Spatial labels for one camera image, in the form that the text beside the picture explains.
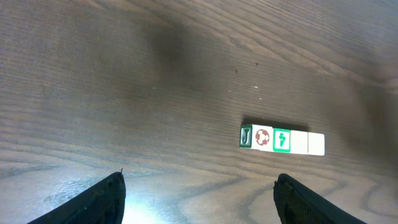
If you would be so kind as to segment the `cream wooden number block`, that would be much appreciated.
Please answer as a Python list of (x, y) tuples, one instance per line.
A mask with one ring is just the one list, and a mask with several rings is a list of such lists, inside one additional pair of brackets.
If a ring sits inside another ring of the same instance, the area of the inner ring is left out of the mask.
[(274, 128), (257, 124), (241, 125), (239, 135), (240, 148), (260, 151), (273, 151)]

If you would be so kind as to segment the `plain cream wooden block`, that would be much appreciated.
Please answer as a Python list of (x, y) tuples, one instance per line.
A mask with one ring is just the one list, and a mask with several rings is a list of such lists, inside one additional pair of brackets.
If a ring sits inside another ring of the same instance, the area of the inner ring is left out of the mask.
[(325, 135), (308, 133), (308, 154), (313, 156), (325, 155)]

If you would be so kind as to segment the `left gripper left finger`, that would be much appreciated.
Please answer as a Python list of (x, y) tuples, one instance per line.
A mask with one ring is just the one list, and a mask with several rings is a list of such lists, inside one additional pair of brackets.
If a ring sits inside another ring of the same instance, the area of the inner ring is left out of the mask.
[(121, 224), (125, 199), (124, 176), (114, 172), (29, 224)]

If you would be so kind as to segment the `green sided wooden block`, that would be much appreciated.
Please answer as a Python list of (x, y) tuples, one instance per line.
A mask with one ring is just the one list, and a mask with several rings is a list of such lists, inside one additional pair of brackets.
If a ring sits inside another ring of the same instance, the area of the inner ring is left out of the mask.
[(274, 128), (273, 133), (273, 151), (281, 153), (290, 153), (291, 131), (288, 129)]

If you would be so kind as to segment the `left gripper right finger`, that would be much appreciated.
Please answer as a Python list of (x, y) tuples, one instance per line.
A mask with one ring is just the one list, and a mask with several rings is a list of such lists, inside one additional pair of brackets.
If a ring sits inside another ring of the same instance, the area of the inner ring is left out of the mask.
[(287, 174), (274, 182), (273, 196), (282, 223), (362, 223)]

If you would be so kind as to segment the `blue faced wooden block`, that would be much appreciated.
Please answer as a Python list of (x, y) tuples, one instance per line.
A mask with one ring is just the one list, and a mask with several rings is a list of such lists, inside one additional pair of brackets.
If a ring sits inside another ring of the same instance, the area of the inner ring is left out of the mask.
[(308, 133), (305, 131), (291, 130), (290, 152), (292, 154), (308, 154)]

